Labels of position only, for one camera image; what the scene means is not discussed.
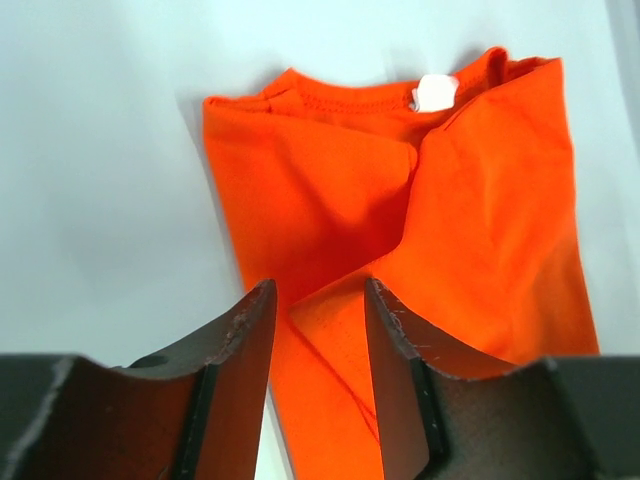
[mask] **clothing label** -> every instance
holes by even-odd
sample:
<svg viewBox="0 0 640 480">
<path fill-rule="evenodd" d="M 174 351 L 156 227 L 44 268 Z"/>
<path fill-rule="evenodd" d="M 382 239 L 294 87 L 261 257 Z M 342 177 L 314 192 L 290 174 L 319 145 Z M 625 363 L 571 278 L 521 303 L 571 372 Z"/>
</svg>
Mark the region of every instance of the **clothing label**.
<svg viewBox="0 0 640 480">
<path fill-rule="evenodd" d="M 425 75 L 412 92 L 414 110 L 429 113 L 453 107 L 459 84 L 450 75 Z"/>
</svg>

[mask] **orange fabric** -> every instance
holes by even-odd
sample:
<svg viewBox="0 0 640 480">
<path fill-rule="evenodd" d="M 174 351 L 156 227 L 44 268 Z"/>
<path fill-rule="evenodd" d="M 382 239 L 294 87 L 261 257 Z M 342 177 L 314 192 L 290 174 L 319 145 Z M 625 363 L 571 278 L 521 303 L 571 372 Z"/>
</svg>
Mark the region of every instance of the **orange fabric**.
<svg viewBox="0 0 640 480">
<path fill-rule="evenodd" d="M 581 269 L 559 59 L 487 51 L 456 106 L 417 82 L 288 70 L 208 98 L 204 140 L 247 288 L 275 278 L 271 383 L 297 478 L 379 479 L 363 284 L 502 359 L 598 350 Z"/>
</svg>

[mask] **white surface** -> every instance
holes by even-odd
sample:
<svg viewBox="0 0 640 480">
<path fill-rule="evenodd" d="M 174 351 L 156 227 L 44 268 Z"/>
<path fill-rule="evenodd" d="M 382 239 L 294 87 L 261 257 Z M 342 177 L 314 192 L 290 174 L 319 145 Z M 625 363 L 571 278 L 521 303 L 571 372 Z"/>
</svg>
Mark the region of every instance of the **white surface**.
<svg viewBox="0 0 640 480">
<path fill-rule="evenodd" d="M 449 73 L 496 44 L 565 59 L 601 345 L 640 351 L 640 171 L 603 0 L 1 2 L 0 351 L 124 365 L 240 296 L 206 95 L 288 66 L 354 86 Z M 285 478 L 272 420 L 258 479 Z"/>
</svg>

